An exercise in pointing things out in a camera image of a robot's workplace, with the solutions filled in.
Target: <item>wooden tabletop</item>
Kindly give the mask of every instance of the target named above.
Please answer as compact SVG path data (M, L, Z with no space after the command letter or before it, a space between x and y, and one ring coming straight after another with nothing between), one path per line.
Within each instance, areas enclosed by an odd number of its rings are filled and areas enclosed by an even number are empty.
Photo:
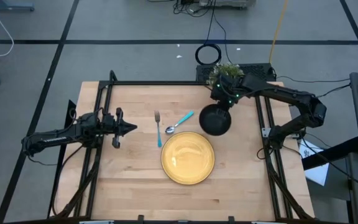
M97 86L98 82L83 82L77 114L93 111ZM237 221L274 221L265 162L256 157L262 141L255 99L243 97L230 109L230 130L222 136L210 136L198 122L203 107L214 103L209 95L204 86L113 86L110 112L114 114L121 107L124 120L136 124L137 129L120 138L120 149L112 147L112 136L105 136L92 219L136 220L138 215L144 215L145 220L218 221L234 216ZM276 124L291 120L287 104L272 100L272 109ZM169 138L163 133L167 126L175 124L190 110L195 112L176 132L194 131L210 141L215 166L206 180L196 185L181 185L164 173L160 160L162 149L157 147L155 110L161 116L163 143ZM286 139L284 145L298 149L292 139ZM79 144L67 146L65 157L78 147ZM284 148L281 154L289 191L314 216L301 157ZM55 202L58 212L78 189L84 155L85 149L64 167ZM278 188L277 192L280 211L285 217ZM83 197L81 214L85 214L87 199L88 192Z

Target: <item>plate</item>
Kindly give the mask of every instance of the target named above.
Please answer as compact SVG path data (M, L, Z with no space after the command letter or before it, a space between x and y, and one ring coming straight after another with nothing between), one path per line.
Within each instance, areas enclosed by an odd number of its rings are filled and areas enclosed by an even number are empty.
M212 172L215 155L209 141L194 132L175 134L164 144L161 163L165 173L179 184L197 184Z

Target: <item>silver fork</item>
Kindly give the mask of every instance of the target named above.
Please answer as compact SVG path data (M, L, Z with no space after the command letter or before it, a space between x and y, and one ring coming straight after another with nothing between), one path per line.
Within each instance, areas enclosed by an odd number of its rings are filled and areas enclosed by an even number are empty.
M159 126L159 122L160 122L160 112L158 111L154 111L154 117L155 117L155 122L157 122L157 134L158 134L158 146L161 147L162 143L161 143L161 136L160 136L160 126Z

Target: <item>spoon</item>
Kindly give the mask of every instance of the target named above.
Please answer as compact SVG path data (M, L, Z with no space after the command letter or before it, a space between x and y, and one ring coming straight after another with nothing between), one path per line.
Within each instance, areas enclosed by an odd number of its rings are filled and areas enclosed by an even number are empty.
M177 127L179 124L182 124L182 122L186 121L193 114L194 112L190 111L186 116L184 116L180 121L178 121L177 124L175 124L174 126L167 127L165 133L172 134L173 132L175 132L175 127Z

